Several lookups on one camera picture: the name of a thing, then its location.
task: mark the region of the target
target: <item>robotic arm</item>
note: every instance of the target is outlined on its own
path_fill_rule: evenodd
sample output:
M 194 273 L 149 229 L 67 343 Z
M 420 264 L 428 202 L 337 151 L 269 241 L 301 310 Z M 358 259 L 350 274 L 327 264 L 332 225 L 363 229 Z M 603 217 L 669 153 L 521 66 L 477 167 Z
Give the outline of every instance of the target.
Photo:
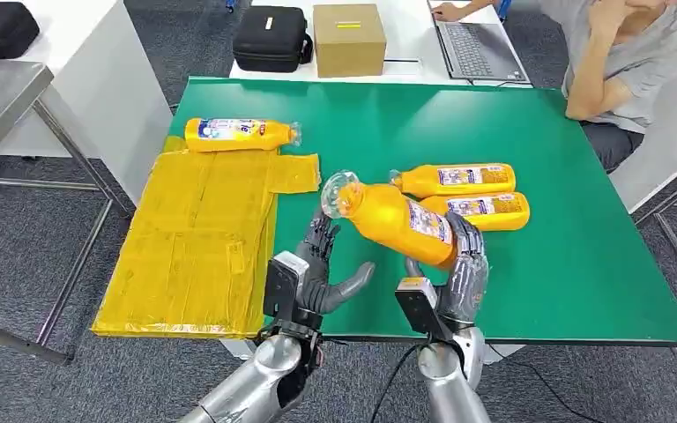
M 412 329 L 426 333 L 429 344 L 417 356 L 427 385 L 435 423 L 489 423 L 476 394 L 483 367 L 484 337 L 473 326 L 488 279 L 488 262 L 481 232 L 448 212 L 445 218 L 456 235 L 457 257 L 448 283 L 435 290 L 419 264 L 406 259 L 409 278 L 396 290 Z
M 273 321 L 259 333 L 264 341 L 181 423 L 271 422 L 300 402 L 309 376 L 323 359 L 323 314 L 357 294 L 375 271 L 373 263 L 364 263 L 344 282 L 328 284 L 339 229 L 318 209 L 295 254 L 282 251 L 269 261 L 264 313 Z
M 457 236 L 458 257 L 440 300 L 434 288 L 431 293 L 406 291 L 410 295 L 397 290 L 397 298 L 412 327 L 429 334 L 430 343 L 420 349 L 418 364 L 435 422 L 489 423 L 474 391 L 484 349 L 481 332 L 472 326 L 487 282 L 483 240 L 458 215 L 448 213 L 446 218 Z M 295 254 L 283 251 L 269 261 L 264 313 L 274 319 L 259 333 L 263 341 L 253 357 L 201 399 L 182 423 L 273 422 L 300 402 L 309 376 L 323 360 L 323 314 L 358 293 L 375 269 L 373 263 L 364 263 L 346 281 L 328 284 L 338 231 L 318 210 Z M 410 278 L 404 281 L 429 282 L 417 263 L 407 260 L 406 268 Z

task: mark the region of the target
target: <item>bottle label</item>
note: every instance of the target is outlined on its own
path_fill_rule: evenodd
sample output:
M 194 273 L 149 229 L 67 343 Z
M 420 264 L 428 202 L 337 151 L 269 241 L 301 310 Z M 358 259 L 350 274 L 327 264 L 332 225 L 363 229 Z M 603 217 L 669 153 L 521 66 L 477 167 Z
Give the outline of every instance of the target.
M 478 198 L 453 198 L 448 200 L 448 210 L 461 216 L 480 214 L 515 213 L 523 207 L 511 194 Z
M 420 234 L 437 238 L 450 245 L 453 242 L 453 231 L 447 219 L 433 213 L 412 200 L 408 200 L 409 226 Z
M 198 137 L 211 140 L 237 139 L 237 134 L 248 136 L 263 135 L 266 122 L 254 119 L 201 119 L 198 125 Z
M 441 167 L 437 174 L 442 185 L 507 181 L 507 171 L 502 166 Z

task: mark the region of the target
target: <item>green tabletop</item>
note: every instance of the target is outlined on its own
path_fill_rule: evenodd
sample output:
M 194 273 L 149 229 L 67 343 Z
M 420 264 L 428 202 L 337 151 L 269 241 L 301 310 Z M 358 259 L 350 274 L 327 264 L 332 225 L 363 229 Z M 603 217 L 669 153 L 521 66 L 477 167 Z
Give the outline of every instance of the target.
M 324 181 L 342 169 L 373 183 L 422 164 L 509 163 L 532 216 L 519 231 L 485 234 L 491 271 L 476 323 L 487 341 L 677 345 L 677 301 L 564 108 L 551 90 L 192 78 L 170 133 L 182 136 L 192 117 L 297 121 L 302 146 L 283 152 L 318 153 Z M 275 251 L 294 249 L 318 201 L 279 196 Z M 403 257 L 340 225 L 331 281 L 367 260 L 377 268 L 325 317 L 325 335 L 418 337 L 393 294 Z

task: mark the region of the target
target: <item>plastic bottle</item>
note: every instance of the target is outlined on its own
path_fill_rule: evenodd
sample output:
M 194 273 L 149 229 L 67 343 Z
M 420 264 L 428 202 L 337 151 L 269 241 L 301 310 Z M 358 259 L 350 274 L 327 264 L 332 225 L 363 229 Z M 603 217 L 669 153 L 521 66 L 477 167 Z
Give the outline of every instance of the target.
M 480 231 L 515 231 L 531 217 L 528 200 L 519 192 L 429 197 L 420 204 L 438 214 L 455 212 Z
M 366 185 L 341 171 L 326 181 L 321 205 L 329 217 L 351 220 L 362 236 L 389 249 L 433 266 L 452 263 L 450 223 L 393 185 Z
M 185 124 L 185 143 L 193 152 L 273 150 L 280 145 L 299 145 L 300 124 L 262 119 L 190 119 Z
M 391 183 L 418 198 L 512 192 L 515 172 L 503 163 L 423 165 L 408 172 L 391 170 Z

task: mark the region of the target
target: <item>brown cardboard box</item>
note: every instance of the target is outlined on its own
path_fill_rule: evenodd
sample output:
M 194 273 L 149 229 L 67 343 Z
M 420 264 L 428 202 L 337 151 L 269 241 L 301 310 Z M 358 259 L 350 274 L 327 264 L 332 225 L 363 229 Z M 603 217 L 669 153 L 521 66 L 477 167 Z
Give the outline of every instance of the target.
M 313 6 L 317 76 L 383 74 L 385 33 L 374 4 Z

